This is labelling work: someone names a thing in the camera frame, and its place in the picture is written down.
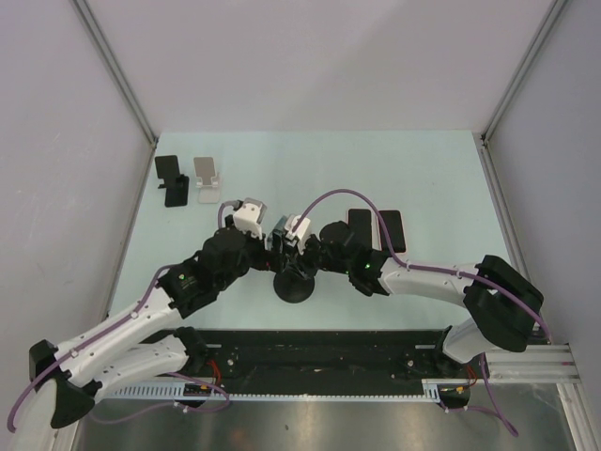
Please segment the white phone stand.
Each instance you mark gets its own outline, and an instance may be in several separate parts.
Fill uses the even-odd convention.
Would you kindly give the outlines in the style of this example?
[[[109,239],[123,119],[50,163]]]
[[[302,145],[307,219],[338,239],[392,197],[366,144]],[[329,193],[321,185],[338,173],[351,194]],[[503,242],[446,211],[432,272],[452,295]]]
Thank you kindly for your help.
[[[217,204],[221,197],[221,177],[212,157],[194,157],[193,168],[200,204]]]

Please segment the white-cased phone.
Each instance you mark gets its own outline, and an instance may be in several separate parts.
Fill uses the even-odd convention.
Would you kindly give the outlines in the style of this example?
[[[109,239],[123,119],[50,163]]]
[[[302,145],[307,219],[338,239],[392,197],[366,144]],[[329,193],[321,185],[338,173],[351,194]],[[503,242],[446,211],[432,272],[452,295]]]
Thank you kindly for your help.
[[[273,253],[281,253],[283,251],[286,236],[286,222],[287,217],[282,216],[267,236],[266,245],[269,251]]]

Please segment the black folding phone stand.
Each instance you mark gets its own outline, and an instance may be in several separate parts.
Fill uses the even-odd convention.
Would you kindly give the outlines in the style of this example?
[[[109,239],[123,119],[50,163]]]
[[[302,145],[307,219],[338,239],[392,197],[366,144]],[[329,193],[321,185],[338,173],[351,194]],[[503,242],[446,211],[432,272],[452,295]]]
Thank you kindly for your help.
[[[157,177],[162,181],[159,188],[165,190],[164,206],[187,206],[190,179],[180,171],[177,155],[156,156],[154,163]]]

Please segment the pink-cased phone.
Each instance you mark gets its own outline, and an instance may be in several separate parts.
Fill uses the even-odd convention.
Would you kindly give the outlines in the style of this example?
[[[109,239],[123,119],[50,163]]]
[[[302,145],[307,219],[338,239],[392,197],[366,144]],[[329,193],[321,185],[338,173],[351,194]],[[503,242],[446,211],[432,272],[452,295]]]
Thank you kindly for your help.
[[[406,253],[407,243],[401,212],[399,210],[381,210],[379,214],[381,215],[384,225],[386,226],[385,229],[389,233],[391,243],[393,245],[393,251],[396,254]],[[385,238],[385,229],[382,225],[378,225],[381,249],[389,252],[390,249]]]
[[[353,232],[356,243],[367,248],[378,249],[379,244],[372,211],[368,209],[349,209],[347,211],[347,223]]]

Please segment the black round-base phone stand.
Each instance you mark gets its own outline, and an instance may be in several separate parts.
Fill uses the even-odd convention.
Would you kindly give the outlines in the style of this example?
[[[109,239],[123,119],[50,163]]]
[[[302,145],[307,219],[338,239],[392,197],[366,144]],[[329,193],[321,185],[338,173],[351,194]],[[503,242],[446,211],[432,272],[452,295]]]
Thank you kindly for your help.
[[[276,295],[286,303],[305,302],[313,294],[315,286],[316,266],[301,255],[290,258],[273,278]]]

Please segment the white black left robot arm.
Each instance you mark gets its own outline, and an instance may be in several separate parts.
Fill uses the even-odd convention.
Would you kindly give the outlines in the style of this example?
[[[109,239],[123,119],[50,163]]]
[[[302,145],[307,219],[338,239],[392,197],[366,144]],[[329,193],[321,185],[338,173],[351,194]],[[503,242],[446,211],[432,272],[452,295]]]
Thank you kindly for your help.
[[[30,387],[50,395],[49,425],[70,426],[105,395],[168,373],[194,376],[208,363],[206,342],[179,322],[215,302],[249,270],[280,271],[295,249],[296,218],[264,234],[259,219],[237,211],[191,257],[157,270],[141,299],[95,328],[54,345],[32,346]]]

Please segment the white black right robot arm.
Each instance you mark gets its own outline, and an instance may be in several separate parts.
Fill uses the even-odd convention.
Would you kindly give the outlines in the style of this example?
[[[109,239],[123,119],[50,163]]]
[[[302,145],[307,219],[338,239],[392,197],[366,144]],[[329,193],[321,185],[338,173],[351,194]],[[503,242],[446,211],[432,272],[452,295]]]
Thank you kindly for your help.
[[[524,351],[540,319],[541,291],[497,256],[451,268],[403,262],[357,241],[345,222],[330,223],[314,235],[309,220],[294,215],[285,218],[274,245],[284,263],[273,285],[288,303],[313,294],[318,272],[333,272],[345,275],[364,296],[414,295],[465,308],[469,318],[448,327],[433,353],[434,368],[444,377],[456,376],[494,347]]]

